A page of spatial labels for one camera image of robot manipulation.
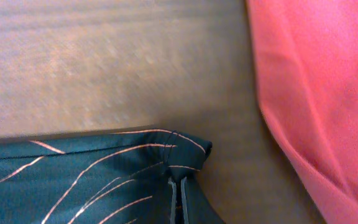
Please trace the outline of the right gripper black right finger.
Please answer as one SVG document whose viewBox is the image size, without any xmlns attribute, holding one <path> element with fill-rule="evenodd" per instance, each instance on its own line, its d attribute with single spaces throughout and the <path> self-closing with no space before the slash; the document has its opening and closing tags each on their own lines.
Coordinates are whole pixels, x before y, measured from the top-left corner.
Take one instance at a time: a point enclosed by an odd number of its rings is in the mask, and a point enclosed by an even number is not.
<svg viewBox="0 0 358 224">
<path fill-rule="evenodd" d="M 186 199 L 186 183 L 187 178 L 181 180 L 181 202 L 182 202 L 182 210 L 183 210 L 183 223 L 189 224 L 189 217 L 188 217 L 188 206 L 187 206 L 187 199 Z"/>
</svg>

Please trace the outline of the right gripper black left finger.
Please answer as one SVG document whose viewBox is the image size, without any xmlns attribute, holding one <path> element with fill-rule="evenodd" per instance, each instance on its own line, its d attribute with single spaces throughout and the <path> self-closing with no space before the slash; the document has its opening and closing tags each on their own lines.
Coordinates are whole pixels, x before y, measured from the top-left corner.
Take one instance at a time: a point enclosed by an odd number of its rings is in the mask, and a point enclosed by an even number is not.
<svg viewBox="0 0 358 224">
<path fill-rule="evenodd" d="M 171 177 L 168 179 L 168 183 L 172 188 L 172 198 L 170 204 L 170 224 L 175 224 L 176 208 L 177 208 L 177 185 Z"/>
</svg>

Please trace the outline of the black printed jersey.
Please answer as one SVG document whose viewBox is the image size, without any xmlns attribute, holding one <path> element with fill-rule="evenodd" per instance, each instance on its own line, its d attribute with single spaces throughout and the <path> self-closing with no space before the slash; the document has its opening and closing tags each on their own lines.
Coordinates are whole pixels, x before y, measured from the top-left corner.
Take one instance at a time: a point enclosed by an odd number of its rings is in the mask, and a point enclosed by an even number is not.
<svg viewBox="0 0 358 224">
<path fill-rule="evenodd" d="M 166 129 L 0 144 L 0 223 L 221 223 L 195 179 L 209 141 Z"/>
</svg>

